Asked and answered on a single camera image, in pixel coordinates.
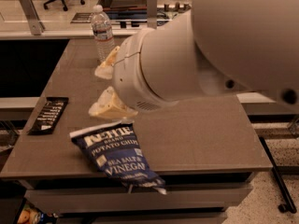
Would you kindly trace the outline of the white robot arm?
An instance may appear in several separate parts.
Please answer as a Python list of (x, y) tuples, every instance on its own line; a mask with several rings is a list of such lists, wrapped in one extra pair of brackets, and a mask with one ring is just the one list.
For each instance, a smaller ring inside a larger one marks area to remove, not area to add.
[(298, 112), (299, 0), (193, 0), (126, 38), (95, 73), (112, 80), (89, 110), (102, 119), (246, 91)]

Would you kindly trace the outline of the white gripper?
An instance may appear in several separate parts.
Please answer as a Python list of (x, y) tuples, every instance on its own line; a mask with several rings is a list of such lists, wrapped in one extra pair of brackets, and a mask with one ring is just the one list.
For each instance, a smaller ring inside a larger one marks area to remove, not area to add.
[(94, 74), (103, 79), (112, 79), (113, 87), (106, 88), (90, 107), (91, 117), (129, 119), (138, 112), (153, 112), (177, 104), (155, 94), (144, 78), (141, 50), (146, 36), (152, 32), (152, 28), (146, 28), (127, 37), (96, 67)]

